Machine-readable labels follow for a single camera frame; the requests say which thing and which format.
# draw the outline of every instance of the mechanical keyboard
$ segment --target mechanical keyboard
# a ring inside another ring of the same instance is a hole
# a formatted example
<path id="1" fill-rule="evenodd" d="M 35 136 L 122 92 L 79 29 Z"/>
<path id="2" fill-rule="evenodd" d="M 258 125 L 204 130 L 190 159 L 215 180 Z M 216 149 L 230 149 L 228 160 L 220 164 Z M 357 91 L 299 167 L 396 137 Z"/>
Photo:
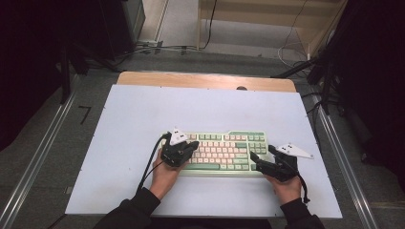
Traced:
<path id="1" fill-rule="evenodd" d="M 249 159 L 249 152 L 260 159 L 274 162 L 268 152 L 264 132 L 231 131 L 228 133 L 185 133 L 188 141 L 199 141 L 181 176 L 203 177 L 261 177 L 256 164 Z"/>

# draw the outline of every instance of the gray floor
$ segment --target gray floor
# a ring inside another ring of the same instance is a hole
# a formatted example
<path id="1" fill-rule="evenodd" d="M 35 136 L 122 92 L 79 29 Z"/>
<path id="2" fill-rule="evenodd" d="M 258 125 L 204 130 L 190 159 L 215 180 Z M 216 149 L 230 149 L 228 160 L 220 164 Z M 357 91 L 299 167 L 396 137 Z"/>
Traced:
<path id="1" fill-rule="evenodd" d="M 164 71 L 185 73 L 229 73 L 250 76 L 271 76 L 282 73 L 286 66 L 279 60 L 215 53 L 162 51 L 155 54 L 137 53 L 121 66 L 128 71 Z M 87 148 L 96 129 L 96 124 L 111 85 L 117 82 L 118 73 L 108 70 L 90 70 L 80 76 L 77 94 L 61 126 L 52 148 L 39 174 L 21 206 L 12 228 L 46 228 L 65 211 L 70 195 L 66 187 L 75 185 Z M 309 85 L 299 76 L 292 76 L 300 94 L 309 93 Z M 20 136 L 6 150 L 0 152 L 0 202 L 7 202 L 13 187 L 23 175 L 36 147 L 50 125 L 58 109 L 60 91 L 56 92 L 32 118 Z M 311 97 L 303 99 L 309 110 L 313 106 Z M 78 106 L 92 107 L 83 124 L 86 110 Z M 330 106 L 331 118 L 341 138 L 365 195 L 372 206 L 380 228 L 405 228 L 405 200 L 396 183 L 395 176 L 384 167 L 361 163 L 362 154 L 351 127 L 344 117 Z M 361 228 L 362 224 L 354 207 L 352 197 L 336 158 L 330 147 L 323 126 L 317 119 L 317 131 L 321 138 L 323 158 L 335 188 L 335 194 L 343 213 L 342 219 L 323 219 L 327 228 Z M 99 217 L 67 216 L 55 228 L 92 228 Z M 284 219 L 271 219 L 273 228 L 284 228 Z"/>

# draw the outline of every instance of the table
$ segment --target table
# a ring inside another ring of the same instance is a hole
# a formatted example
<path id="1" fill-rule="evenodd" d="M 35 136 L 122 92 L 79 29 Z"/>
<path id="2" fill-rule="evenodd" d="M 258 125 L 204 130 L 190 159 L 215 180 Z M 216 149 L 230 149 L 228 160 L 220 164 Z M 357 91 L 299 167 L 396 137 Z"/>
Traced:
<path id="1" fill-rule="evenodd" d="M 177 84 L 186 88 L 175 87 Z M 239 86 L 249 91 L 234 90 Z M 249 104 L 237 106 L 246 99 Z M 271 106 L 258 106 L 264 102 Z M 187 109 L 193 103 L 193 109 Z M 212 103 L 221 109 L 207 112 Z M 275 145 L 292 139 L 315 158 L 298 159 L 309 197 L 313 197 L 309 209 L 320 218 L 342 217 L 301 98 L 290 80 L 188 73 L 120 75 L 110 91 L 66 214 L 106 214 L 124 198 L 131 198 L 159 138 L 157 133 L 171 131 L 175 125 L 202 132 L 263 128 Z M 280 217 L 278 199 L 270 194 L 271 185 L 262 177 L 179 177 L 154 216 Z"/>
<path id="2" fill-rule="evenodd" d="M 294 28 L 306 53 L 315 56 L 335 29 L 348 0 L 218 0 L 214 20 Z M 210 19 L 214 0 L 199 0 L 197 48 L 201 20 Z"/>

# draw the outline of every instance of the white table surface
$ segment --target white table surface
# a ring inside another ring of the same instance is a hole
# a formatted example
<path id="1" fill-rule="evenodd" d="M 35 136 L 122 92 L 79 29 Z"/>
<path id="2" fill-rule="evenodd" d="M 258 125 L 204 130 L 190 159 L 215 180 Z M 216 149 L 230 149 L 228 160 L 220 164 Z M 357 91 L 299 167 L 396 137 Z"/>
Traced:
<path id="1" fill-rule="evenodd" d="M 265 131 L 269 144 L 295 144 L 314 155 L 298 158 L 309 210 L 320 218 L 342 218 L 299 94 L 127 85 L 110 91 L 66 214 L 106 214 L 132 198 L 156 141 L 175 126 L 184 132 Z M 179 177 L 153 215 L 269 218 L 283 213 L 264 178 Z"/>

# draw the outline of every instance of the black sleeve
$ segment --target black sleeve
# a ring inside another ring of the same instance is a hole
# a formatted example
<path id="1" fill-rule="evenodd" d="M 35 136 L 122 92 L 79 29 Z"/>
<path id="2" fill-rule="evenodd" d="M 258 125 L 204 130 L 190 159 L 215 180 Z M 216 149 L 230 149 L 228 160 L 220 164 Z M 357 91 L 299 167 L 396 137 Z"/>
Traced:
<path id="1" fill-rule="evenodd" d="M 99 221 L 95 229 L 141 229 L 151 223 L 150 216 L 160 200 L 149 190 L 142 188 L 131 200 L 125 199 L 118 208 Z"/>
<path id="2" fill-rule="evenodd" d="M 287 219 L 287 229 L 318 229 L 325 228 L 316 215 L 311 215 L 307 206 L 300 198 L 281 206 Z"/>

